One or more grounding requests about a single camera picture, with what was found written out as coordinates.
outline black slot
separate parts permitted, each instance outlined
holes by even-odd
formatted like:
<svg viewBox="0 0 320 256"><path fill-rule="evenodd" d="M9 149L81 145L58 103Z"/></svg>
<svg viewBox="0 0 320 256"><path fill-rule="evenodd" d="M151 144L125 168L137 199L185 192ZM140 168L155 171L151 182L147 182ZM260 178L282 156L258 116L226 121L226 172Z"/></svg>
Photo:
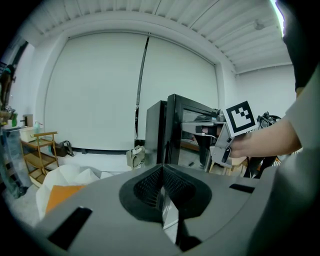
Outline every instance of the black slot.
<svg viewBox="0 0 320 256"><path fill-rule="evenodd" d="M234 189L234 190L247 192L247 193L250 193L250 194L252 194L253 191L255 190L255 188L252 187L252 186L246 186L246 185L240 185L240 184L232 184L229 188L230 189Z"/></svg>
<svg viewBox="0 0 320 256"><path fill-rule="evenodd" d="M92 210L78 207L49 237L48 240L67 250L85 224Z"/></svg>

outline black metal frame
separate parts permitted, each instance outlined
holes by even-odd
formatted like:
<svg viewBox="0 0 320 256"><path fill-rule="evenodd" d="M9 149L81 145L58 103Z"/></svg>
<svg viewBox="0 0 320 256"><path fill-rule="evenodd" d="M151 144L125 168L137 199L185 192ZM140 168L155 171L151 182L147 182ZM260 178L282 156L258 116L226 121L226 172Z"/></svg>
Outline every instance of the black metal frame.
<svg viewBox="0 0 320 256"><path fill-rule="evenodd" d="M213 108L177 94L168 97L164 134L164 164L178 164L182 134L181 122L183 121L184 110L208 116L212 116L214 111Z"/></svg>

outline ceiling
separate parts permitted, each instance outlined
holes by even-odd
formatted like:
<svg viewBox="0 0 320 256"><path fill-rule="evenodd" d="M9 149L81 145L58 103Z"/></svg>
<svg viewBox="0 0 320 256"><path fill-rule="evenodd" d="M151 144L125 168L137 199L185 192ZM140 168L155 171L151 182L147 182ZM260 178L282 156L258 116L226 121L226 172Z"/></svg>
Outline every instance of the ceiling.
<svg viewBox="0 0 320 256"><path fill-rule="evenodd" d="M28 21L45 39L75 19L114 11L147 13L189 28L218 48L237 74L291 63L269 0L46 0Z"/></svg>

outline white window shade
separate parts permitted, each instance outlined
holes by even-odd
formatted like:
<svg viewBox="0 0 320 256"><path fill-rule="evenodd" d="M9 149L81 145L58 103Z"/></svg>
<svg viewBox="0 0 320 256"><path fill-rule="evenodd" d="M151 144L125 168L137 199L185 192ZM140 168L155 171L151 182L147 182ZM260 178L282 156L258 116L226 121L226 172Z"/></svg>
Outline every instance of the white window shade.
<svg viewBox="0 0 320 256"><path fill-rule="evenodd" d="M53 70L44 125L57 142L95 150L134 147L140 67L147 36L99 33L69 40Z"/></svg>
<svg viewBox="0 0 320 256"><path fill-rule="evenodd" d="M171 94L218 108L215 67L183 47L150 37L141 81L139 139L146 136L147 109Z"/></svg>

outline wooden shelf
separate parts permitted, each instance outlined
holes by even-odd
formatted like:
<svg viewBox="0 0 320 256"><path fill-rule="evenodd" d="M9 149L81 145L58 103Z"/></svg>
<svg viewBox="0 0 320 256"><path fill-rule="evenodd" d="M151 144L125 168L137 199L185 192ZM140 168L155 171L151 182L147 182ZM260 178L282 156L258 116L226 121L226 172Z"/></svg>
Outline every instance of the wooden shelf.
<svg viewBox="0 0 320 256"><path fill-rule="evenodd" d="M37 140L30 141L30 142L26 142L26 141L21 140L21 142L23 144L25 144L25 145L28 145L29 147L34 148L34 149L38 148ZM52 145L52 144L53 144L53 142L50 141L50 140L46 140L44 138L39 139L39 147L40 148L45 147L45 146L49 146L49 145Z"/></svg>
<svg viewBox="0 0 320 256"><path fill-rule="evenodd" d="M44 183L46 176L42 173L41 169L39 168L30 172L29 177L32 183L40 188L42 183Z"/></svg>
<svg viewBox="0 0 320 256"><path fill-rule="evenodd" d="M42 158L42 163L41 163L39 152L37 151L29 154L25 154L23 157L24 157L24 160L26 160L28 163L32 164L37 168L41 168L42 163L43 163L43 166L46 167L56 161L54 157L47 155L45 153L41 153L41 158Z"/></svg>

